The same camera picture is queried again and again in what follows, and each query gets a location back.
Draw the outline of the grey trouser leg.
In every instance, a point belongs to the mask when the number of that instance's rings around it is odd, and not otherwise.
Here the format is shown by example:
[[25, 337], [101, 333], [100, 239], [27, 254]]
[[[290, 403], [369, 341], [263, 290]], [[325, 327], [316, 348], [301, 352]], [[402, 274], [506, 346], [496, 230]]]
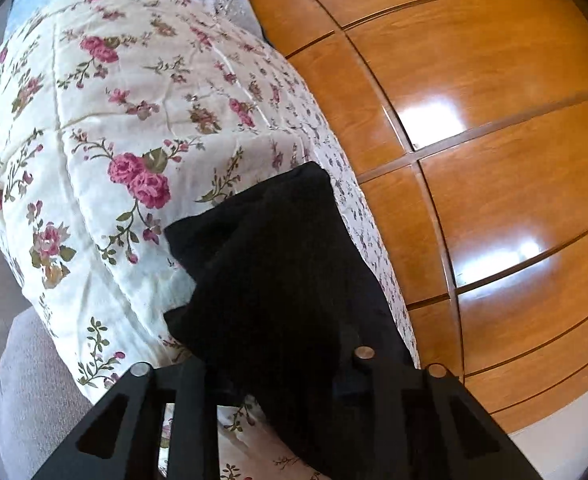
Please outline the grey trouser leg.
[[32, 308], [14, 318], [0, 359], [0, 457], [30, 479], [92, 408]]

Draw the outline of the wooden wardrobe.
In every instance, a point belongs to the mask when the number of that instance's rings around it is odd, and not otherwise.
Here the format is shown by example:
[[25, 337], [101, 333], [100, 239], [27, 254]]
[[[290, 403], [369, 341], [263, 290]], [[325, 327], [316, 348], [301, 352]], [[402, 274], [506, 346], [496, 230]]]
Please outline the wooden wardrobe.
[[574, 0], [251, 0], [348, 155], [423, 364], [507, 431], [588, 391], [588, 20]]

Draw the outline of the black pants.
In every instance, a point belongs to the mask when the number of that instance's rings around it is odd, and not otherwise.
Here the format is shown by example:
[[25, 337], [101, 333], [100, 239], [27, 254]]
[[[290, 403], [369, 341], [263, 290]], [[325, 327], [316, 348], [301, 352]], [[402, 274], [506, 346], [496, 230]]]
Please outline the black pants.
[[405, 478], [401, 378], [411, 356], [329, 175], [308, 162], [165, 236], [196, 284], [167, 325], [218, 384], [252, 396], [321, 474]]

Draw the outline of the floral bedspread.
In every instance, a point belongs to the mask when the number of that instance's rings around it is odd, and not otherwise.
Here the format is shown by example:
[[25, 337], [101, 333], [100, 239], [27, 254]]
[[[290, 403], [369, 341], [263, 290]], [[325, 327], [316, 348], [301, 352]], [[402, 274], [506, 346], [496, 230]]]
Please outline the floral bedspread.
[[263, 37], [191, 0], [53, 0], [0, 47], [0, 249], [89, 402], [187, 357], [164, 314], [195, 284], [163, 229], [304, 162], [413, 344], [348, 157]]

